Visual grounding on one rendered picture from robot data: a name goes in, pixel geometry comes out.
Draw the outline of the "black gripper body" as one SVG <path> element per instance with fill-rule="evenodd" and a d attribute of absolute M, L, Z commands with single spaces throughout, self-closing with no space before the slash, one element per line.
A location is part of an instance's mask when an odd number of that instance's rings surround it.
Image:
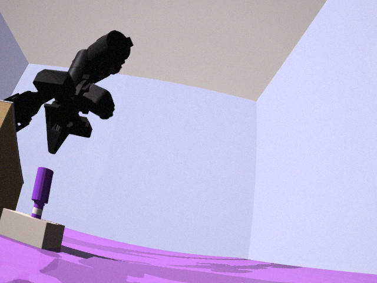
<path fill-rule="evenodd" d="M 92 74 L 80 67 L 70 68 L 68 71 L 57 71 L 43 69 L 38 72 L 33 84 L 38 92 L 43 92 L 47 87 L 51 87 L 51 94 L 55 101 L 54 105 L 71 107 L 75 110 L 78 117 L 75 120 L 80 121 L 83 128 L 73 130 L 70 134 L 90 138 L 92 127 L 87 117 L 82 117 L 79 112 L 85 112 L 86 106 L 82 97 L 82 93 L 79 97 L 74 96 L 76 93 L 76 86 L 82 81 L 88 80 L 90 84 L 94 83 L 94 77 Z"/>

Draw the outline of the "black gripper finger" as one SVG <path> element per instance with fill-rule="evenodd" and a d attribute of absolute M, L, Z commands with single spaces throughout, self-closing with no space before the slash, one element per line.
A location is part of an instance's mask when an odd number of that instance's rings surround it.
<path fill-rule="evenodd" d="M 48 152 L 55 153 L 59 141 L 64 134 L 67 125 L 75 120 L 78 115 L 71 107 L 59 106 L 54 104 L 44 104 Z"/>
<path fill-rule="evenodd" d="M 83 128 L 83 126 L 82 126 L 82 124 L 80 123 L 80 121 L 78 121 L 78 120 L 73 120 L 73 121 L 71 121 L 71 122 L 67 125 L 67 127 L 65 128 L 64 134 L 62 135 L 61 140 L 59 141 L 58 147 L 57 147 L 57 149 L 56 149 L 56 151 L 55 151 L 54 154 L 56 154 L 56 152 L 57 152 L 58 149 L 61 147 L 61 145 L 63 144 L 63 142 L 65 141 L 65 139 L 68 137 L 68 135 L 70 135 L 70 133 L 71 133 L 73 130 L 76 130 L 76 129 L 80 130 L 80 129 L 82 129 L 82 128 Z"/>

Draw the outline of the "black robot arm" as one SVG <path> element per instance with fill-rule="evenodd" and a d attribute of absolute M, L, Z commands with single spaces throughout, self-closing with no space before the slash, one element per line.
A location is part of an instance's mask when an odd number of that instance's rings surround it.
<path fill-rule="evenodd" d="M 109 77 L 110 74 L 119 73 L 121 65 L 130 55 L 132 46 L 134 45 L 130 37 L 126 38 L 123 33 L 112 30 L 97 39 L 87 49 L 77 52 L 70 68 L 83 68 L 94 77 L 93 84 L 90 84 L 88 80 L 82 80 L 76 86 L 77 90 L 74 96 L 79 97 L 82 93 L 84 104 L 87 107 L 85 112 L 82 112 L 83 114 L 88 114 L 90 111 L 103 120 L 113 116 L 115 104 L 111 93 L 95 83 Z M 16 132 L 28 126 L 40 107 L 54 98 L 50 90 L 51 87 L 47 87 L 41 93 L 26 91 L 3 100 L 14 103 Z"/>

